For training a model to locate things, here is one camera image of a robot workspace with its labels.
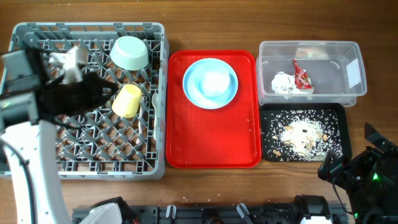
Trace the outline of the yellow plastic cup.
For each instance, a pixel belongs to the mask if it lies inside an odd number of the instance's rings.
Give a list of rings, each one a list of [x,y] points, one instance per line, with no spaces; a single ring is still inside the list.
[[[133,118],[138,111],[141,96],[141,89],[137,85],[124,85],[114,99],[113,112],[120,117]]]

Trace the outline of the white plastic fork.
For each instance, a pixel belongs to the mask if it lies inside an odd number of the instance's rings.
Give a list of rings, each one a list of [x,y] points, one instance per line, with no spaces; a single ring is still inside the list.
[[[140,145],[140,143],[142,142],[142,134],[143,134],[143,123],[141,121],[141,119],[143,118],[144,115],[144,109],[142,107],[139,108],[139,116],[138,116],[138,135],[137,135],[137,139],[136,139],[136,144]]]

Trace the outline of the clear plastic bin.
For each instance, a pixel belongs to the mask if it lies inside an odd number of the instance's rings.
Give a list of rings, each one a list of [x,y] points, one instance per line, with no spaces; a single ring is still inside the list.
[[[310,95],[277,94],[277,72],[295,73],[292,61],[306,70],[314,87]],[[340,103],[353,106],[367,93],[366,72],[359,45],[352,41],[271,40],[259,45],[256,62],[258,98],[265,103]]]

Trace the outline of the rice and food scraps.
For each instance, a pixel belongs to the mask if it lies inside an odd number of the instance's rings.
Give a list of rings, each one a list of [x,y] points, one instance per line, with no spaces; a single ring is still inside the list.
[[[333,110],[261,111],[263,158],[270,162],[322,161],[328,151],[343,155]]]

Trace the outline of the red snack wrapper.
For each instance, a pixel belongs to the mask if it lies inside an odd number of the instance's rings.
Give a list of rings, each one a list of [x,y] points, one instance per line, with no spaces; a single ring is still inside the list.
[[[310,84],[310,79],[306,70],[302,69],[295,59],[292,60],[292,64],[295,69],[295,86],[298,89],[311,89],[312,85]]]

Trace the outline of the light blue plate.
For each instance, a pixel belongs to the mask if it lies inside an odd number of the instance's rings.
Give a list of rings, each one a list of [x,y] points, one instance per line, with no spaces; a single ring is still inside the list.
[[[222,66],[229,71],[230,84],[228,89],[220,96],[207,98],[203,96],[194,84],[193,72],[201,66]],[[226,62],[217,58],[204,58],[191,64],[183,76],[183,91],[186,97],[195,106],[207,110],[215,110],[226,106],[236,96],[239,88],[238,76],[233,68]]]

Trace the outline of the white plastic spoon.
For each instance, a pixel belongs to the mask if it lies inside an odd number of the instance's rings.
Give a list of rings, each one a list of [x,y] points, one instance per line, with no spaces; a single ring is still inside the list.
[[[157,125],[158,125],[158,118],[157,118],[157,106],[158,106],[158,93],[154,93],[152,95],[152,106],[154,109],[154,125],[153,125],[153,138],[157,141]]]

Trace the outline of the white tissue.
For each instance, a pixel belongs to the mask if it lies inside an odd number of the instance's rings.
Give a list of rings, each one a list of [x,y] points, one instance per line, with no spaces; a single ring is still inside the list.
[[[284,72],[277,72],[271,82],[272,90],[277,94],[312,94],[314,88],[299,89],[295,84],[295,77]]]

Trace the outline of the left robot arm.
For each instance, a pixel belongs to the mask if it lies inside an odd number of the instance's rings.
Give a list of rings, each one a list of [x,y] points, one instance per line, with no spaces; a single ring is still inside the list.
[[[49,83],[40,75],[19,75],[1,95],[1,148],[11,169],[19,223],[70,223],[55,162],[58,115],[85,114],[105,104],[117,84],[96,73],[82,81]]]

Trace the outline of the black plastic tray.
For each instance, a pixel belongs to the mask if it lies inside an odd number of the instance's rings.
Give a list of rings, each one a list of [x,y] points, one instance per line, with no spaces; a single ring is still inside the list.
[[[348,123],[344,106],[339,103],[281,103],[281,104],[264,104],[260,109],[264,110],[333,110],[338,117],[338,128],[340,130],[341,146],[343,147],[343,155],[340,156],[346,160],[352,158],[351,141],[348,131]],[[293,162],[315,162],[315,161],[293,161]]]

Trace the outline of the red plastic tray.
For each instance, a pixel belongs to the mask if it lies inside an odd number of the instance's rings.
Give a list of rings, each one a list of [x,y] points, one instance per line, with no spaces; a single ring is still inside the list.
[[[226,106],[206,110],[183,92],[189,66],[217,58],[238,78],[236,96]],[[180,169],[245,169],[262,158],[256,61],[246,50],[179,50],[169,59],[165,156]]]

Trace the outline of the green bowl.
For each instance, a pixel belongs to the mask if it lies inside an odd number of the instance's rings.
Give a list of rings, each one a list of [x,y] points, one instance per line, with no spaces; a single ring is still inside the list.
[[[109,56],[116,66],[125,70],[137,71],[146,68],[149,64],[147,44],[133,36],[118,38]]]

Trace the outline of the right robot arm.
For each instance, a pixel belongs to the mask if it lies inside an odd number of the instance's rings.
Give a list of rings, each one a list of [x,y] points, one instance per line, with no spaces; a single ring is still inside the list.
[[[369,123],[364,138],[372,145],[350,160],[328,151],[318,177],[346,191],[356,223],[397,223],[397,145]]]

